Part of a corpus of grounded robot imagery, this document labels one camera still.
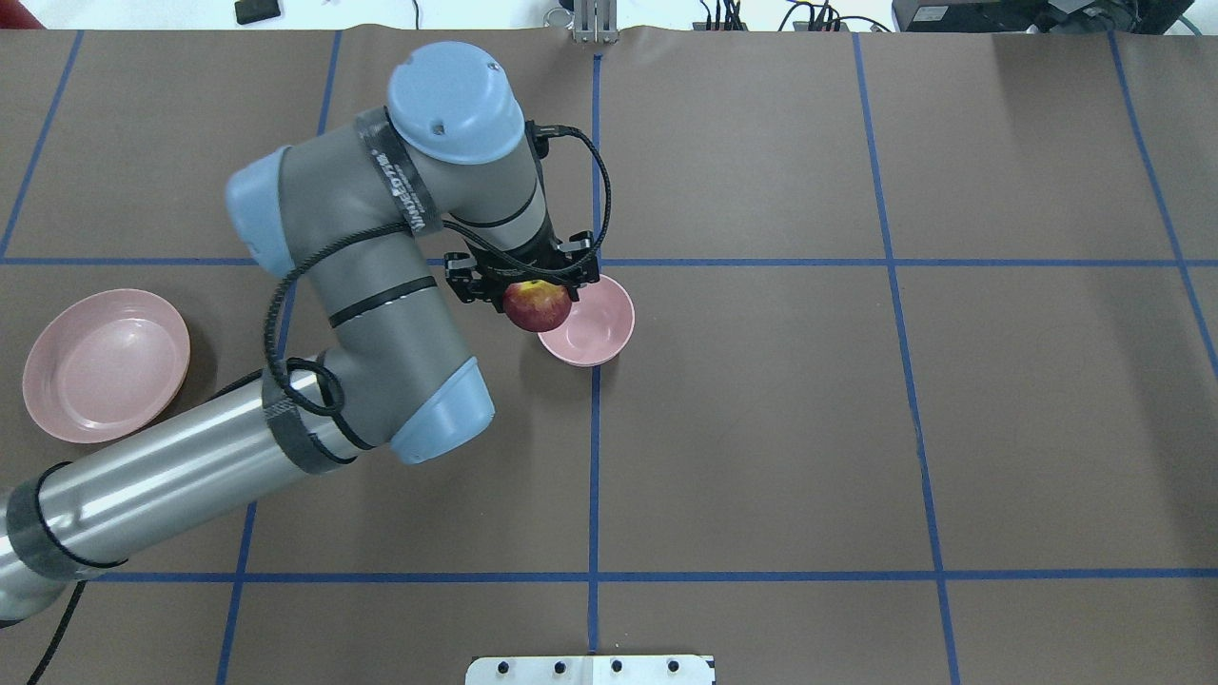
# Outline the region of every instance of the table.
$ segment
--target table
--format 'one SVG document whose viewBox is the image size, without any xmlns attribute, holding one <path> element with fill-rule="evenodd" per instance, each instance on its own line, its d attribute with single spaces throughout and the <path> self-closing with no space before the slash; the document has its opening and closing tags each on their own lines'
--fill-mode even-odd
<svg viewBox="0 0 1218 685">
<path fill-rule="evenodd" d="M 73 301 L 186 318 L 177 413 L 259 366 L 228 176 L 438 39 L 614 179 L 638 324 L 565 367 L 449 297 L 499 413 L 378 450 L 94 583 L 44 683 L 459 683 L 510 653 L 710 653 L 722 683 L 1218 678 L 1218 43 L 560 32 L 0 35 L 0 483 Z M 576 144 L 559 233 L 594 224 Z M 429 239 L 441 255 L 456 243 Z M 331 336 L 314 295 L 289 350 Z M 62 600 L 0 636 L 24 678 Z"/>
</svg>

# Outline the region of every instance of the black device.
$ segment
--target black device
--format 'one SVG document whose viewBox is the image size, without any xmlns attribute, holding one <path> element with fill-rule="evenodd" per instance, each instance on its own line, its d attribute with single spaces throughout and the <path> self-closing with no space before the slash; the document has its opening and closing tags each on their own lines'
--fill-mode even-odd
<svg viewBox="0 0 1218 685">
<path fill-rule="evenodd" d="M 893 0 L 903 32 L 1161 34 L 1192 0 Z"/>
<path fill-rule="evenodd" d="M 233 4 L 233 9 L 236 11 L 236 23 L 241 26 L 280 15 L 279 0 L 238 0 Z"/>
</svg>

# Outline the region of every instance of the black tape band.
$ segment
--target black tape band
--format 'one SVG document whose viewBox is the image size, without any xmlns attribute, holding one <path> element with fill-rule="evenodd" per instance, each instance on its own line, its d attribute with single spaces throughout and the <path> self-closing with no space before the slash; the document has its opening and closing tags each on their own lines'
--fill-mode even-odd
<svg viewBox="0 0 1218 685">
<path fill-rule="evenodd" d="M 315 434 L 309 433 L 301 419 L 300 407 L 284 395 L 269 373 L 262 377 L 262 416 L 279 449 L 304 473 L 320 475 L 356 461 L 356 457 L 340 458 Z"/>
<path fill-rule="evenodd" d="M 364 297 L 363 300 L 351 305 L 350 307 L 343 307 L 330 317 L 330 328 L 339 328 L 359 314 L 368 313 L 381 305 L 387 305 L 393 300 L 401 300 L 410 293 L 418 293 L 419 290 L 426 290 L 428 288 L 435 288 L 436 279 L 430 275 L 424 275 L 423 278 L 415 278 L 414 280 L 408 280 L 406 283 L 400 283 L 393 288 L 381 290 L 380 293 Z"/>
<path fill-rule="evenodd" d="M 65 583 L 96 578 L 104 570 L 127 563 L 127 559 L 95 562 L 77 556 L 60 542 L 48 525 L 39 500 L 43 484 L 52 473 L 69 463 L 72 462 L 57 463 L 37 479 L 27 480 L 13 489 L 9 495 L 9 507 L 5 512 L 9 544 L 17 552 L 17 558 L 43 578 Z"/>
<path fill-rule="evenodd" d="M 501 227 L 501 225 L 503 225 L 505 223 L 510 223 L 510 222 L 516 221 L 516 217 L 519 217 L 520 215 L 525 213 L 525 211 L 529 210 L 529 206 L 532 205 L 533 197 L 536 197 L 536 196 L 537 196 L 537 186 L 533 185 L 533 191 L 532 191 L 531 195 L 529 195 L 529 200 L 525 201 L 524 205 L 520 205 L 520 208 L 516 210 L 515 212 L 513 212 L 512 216 L 508 217 L 508 218 L 505 218 L 505 219 L 499 219 L 499 221 L 495 221 L 495 222 L 491 222 L 491 223 L 479 223 L 479 222 L 474 222 L 474 221 L 469 221 L 469 219 L 463 219 L 463 218 L 458 217 L 457 215 L 453 215 L 453 218 L 457 219 L 457 221 L 459 221 L 460 223 L 470 227 L 470 228 L 497 228 L 497 227 Z"/>
<path fill-rule="evenodd" d="M 356 133 L 368 149 L 373 166 L 393 196 L 393 204 L 402 218 L 410 225 L 410 233 L 440 230 L 443 225 L 431 193 L 423 184 L 419 169 L 414 168 L 410 154 L 389 121 L 385 107 L 368 110 L 356 116 Z"/>
</svg>

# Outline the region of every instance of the pink bowl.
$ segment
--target pink bowl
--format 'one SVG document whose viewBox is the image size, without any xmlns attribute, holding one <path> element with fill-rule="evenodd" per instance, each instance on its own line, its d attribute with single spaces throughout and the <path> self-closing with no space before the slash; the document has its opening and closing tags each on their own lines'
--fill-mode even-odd
<svg viewBox="0 0 1218 685">
<path fill-rule="evenodd" d="M 181 388 L 190 336 L 173 305 L 144 290 L 107 290 L 68 307 L 26 358 L 21 390 L 43 430 L 104 442 L 143 428 Z"/>
<path fill-rule="evenodd" d="M 635 332 L 635 302 L 620 283 L 602 275 L 580 289 L 580 301 L 563 325 L 538 333 L 555 357 L 577 367 L 594 367 L 618 356 Z"/>
</svg>

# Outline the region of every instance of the metal bracket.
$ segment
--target metal bracket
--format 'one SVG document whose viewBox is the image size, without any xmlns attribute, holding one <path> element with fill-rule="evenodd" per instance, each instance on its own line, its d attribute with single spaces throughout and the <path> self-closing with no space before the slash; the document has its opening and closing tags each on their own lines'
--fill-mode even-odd
<svg viewBox="0 0 1218 685">
<path fill-rule="evenodd" d="M 575 0 L 576 43 L 618 43 L 618 0 Z"/>
<path fill-rule="evenodd" d="M 465 672 L 465 685 L 714 685 L 714 657 L 568 656 L 485 657 Z"/>
</svg>

